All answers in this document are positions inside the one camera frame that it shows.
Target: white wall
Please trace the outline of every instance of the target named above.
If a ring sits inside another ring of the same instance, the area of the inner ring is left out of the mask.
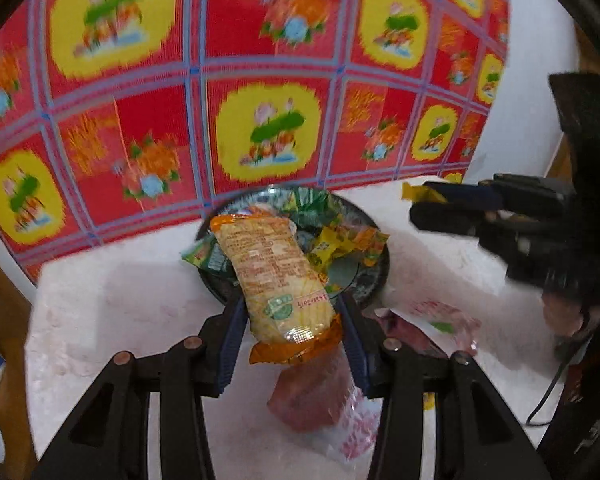
[[[557,0],[510,0],[506,69],[465,182],[494,173],[544,176],[560,143],[547,76],[578,65],[573,20]]]

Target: pink plastic wrapper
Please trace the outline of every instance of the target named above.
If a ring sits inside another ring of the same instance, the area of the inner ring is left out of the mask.
[[[392,308],[381,324],[387,336],[421,354],[444,357],[460,350],[471,355],[478,351],[480,321],[440,301],[415,301]]]
[[[267,403],[289,428],[309,434],[312,444],[348,463],[373,447],[382,400],[369,400],[353,383],[342,347],[280,373]]]

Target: red patterned wall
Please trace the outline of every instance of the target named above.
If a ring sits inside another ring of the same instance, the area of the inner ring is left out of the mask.
[[[0,31],[0,235],[42,263],[240,189],[462,179],[508,0],[26,0]]]

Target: green label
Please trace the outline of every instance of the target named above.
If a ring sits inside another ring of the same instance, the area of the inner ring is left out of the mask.
[[[294,310],[291,303],[289,303],[292,300],[293,296],[291,294],[272,298],[267,302],[267,306],[264,309],[264,315],[274,320],[286,319],[291,316],[291,313]]]
[[[445,334],[453,334],[454,333],[454,326],[451,323],[435,321],[433,323],[430,323],[430,325],[433,326],[434,328],[438,329],[442,333],[445,333]]]

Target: blue gripper pad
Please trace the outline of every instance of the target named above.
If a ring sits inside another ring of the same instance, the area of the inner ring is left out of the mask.
[[[501,195],[489,186],[432,181],[425,182],[424,185],[440,193],[449,204],[478,211],[504,209]]]
[[[365,396],[368,396],[371,391],[371,382],[369,378],[369,359],[365,351],[365,345],[363,344],[361,335],[356,329],[357,323],[352,319],[350,309],[355,308],[358,310],[357,314],[362,318],[359,307],[354,302],[353,298],[344,298],[343,294],[338,295],[335,304],[336,312],[340,314],[342,320],[342,329],[344,335],[342,343],[344,345],[345,353],[347,354],[347,360],[349,361],[349,368],[351,368],[351,375],[353,381],[357,387],[362,390]]]
[[[218,375],[216,379],[221,394],[229,383],[231,383],[235,362],[238,359],[238,352],[242,343],[242,336],[244,335],[247,320],[249,319],[244,296],[241,296],[233,306],[227,305],[225,310],[227,309],[230,309],[230,311],[225,312],[224,315],[228,316],[229,320],[226,326],[226,335],[218,356]]]

